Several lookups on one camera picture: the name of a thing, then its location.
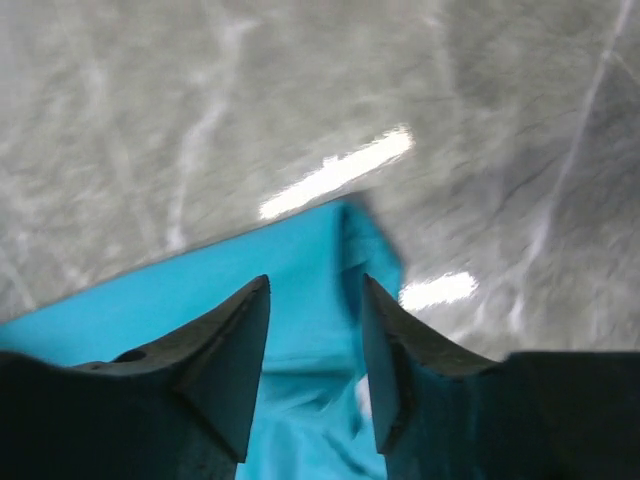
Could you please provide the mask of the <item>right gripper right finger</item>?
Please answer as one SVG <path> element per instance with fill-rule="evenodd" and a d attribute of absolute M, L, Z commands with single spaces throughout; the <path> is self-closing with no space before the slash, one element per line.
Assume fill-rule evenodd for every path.
<path fill-rule="evenodd" d="M 389 454 L 419 406 L 413 369 L 459 379 L 497 363 L 448 339 L 404 310 L 372 276 L 363 276 L 362 344 L 376 448 Z"/>

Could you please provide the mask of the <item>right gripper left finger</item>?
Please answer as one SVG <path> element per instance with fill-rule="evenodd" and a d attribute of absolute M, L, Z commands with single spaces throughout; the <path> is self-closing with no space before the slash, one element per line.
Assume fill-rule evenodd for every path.
<path fill-rule="evenodd" d="M 270 318 L 270 282 L 260 275 L 185 325 L 114 360 L 73 371 L 109 377 L 160 375 L 160 388 L 233 461 L 246 460 Z"/>

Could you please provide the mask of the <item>teal t-shirt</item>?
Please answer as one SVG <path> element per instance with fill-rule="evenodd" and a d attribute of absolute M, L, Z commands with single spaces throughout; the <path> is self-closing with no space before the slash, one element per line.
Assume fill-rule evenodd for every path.
<path fill-rule="evenodd" d="M 1 328 L 5 350 L 58 366 L 109 361 L 216 307 L 259 275 L 270 320 L 239 479 L 382 479 L 367 396 L 362 277 L 402 267 L 371 218 L 335 201 L 121 275 Z"/>

